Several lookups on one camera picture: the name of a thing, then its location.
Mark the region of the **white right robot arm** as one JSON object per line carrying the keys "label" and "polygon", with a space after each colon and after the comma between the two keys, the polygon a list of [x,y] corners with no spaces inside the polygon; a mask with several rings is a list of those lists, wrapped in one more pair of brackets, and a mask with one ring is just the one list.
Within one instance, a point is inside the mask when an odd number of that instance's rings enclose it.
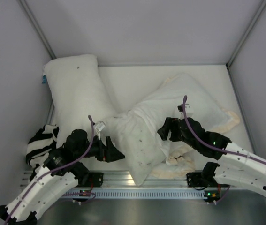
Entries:
{"label": "white right robot arm", "polygon": [[219,133],[206,131],[192,118],[167,117],[157,133],[163,141],[184,142],[209,159],[201,172],[205,186],[236,186],[266,198],[265,159]]}

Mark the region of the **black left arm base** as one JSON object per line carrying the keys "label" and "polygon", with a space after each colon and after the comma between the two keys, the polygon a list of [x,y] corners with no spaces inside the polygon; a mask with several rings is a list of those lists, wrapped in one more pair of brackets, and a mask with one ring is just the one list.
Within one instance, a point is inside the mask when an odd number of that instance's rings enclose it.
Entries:
{"label": "black left arm base", "polygon": [[78,182],[80,188],[99,188],[103,184],[104,174],[102,172],[89,172]]}

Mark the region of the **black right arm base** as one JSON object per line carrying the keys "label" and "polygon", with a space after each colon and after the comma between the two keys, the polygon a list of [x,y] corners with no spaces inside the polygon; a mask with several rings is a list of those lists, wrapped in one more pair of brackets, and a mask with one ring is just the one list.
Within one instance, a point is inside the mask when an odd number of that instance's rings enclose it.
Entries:
{"label": "black right arm base", "polygon": [[207,180],[202,178],[200,172],[190,172],[186,175],[187,184],[189,188],[194,188],[195,190],[205,190],[206,188],[217,188],[218,183],[216,181]]}

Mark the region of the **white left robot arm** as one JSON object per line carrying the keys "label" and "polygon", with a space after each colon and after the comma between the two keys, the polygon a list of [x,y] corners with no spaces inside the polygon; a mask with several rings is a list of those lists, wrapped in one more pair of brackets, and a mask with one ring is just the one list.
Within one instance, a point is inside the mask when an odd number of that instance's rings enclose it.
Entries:
{"label": "white left robot arm", "polygon": [[94,179],[80,161],[84,157],[107,163],[125,158],[109,136],[105,142],[96,135],[89,140],[87,132],[74,130],[61,147],[49,152],[20,195],[11,203],[0,206],[0,218],[7,225],[35,225],[69,190],[91,185]]}

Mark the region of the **grey pillowcase with cream frill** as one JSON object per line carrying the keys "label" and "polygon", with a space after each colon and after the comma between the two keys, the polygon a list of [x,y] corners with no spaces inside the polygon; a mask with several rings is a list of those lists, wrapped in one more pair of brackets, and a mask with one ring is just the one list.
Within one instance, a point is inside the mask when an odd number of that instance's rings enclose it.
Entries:
{"label": "grey pillowcase with cream frill", "polygon": [[198,121],[207,131],[223,134],[240,122],[235,112],[218,104],[191,76],[181,74],[167,79],[156,91],[128,110],[144,119],[166,156],[162,163],[152,169],[151,176],[173,179],[195,171],[194,159],[190,156],[192,148],[184,142],[163,141],[157,133],[166,117],[182,117],[177,107],[182,104],[184,97],[188,98],[187,104],[193,108],[193,115],[189,117]]}

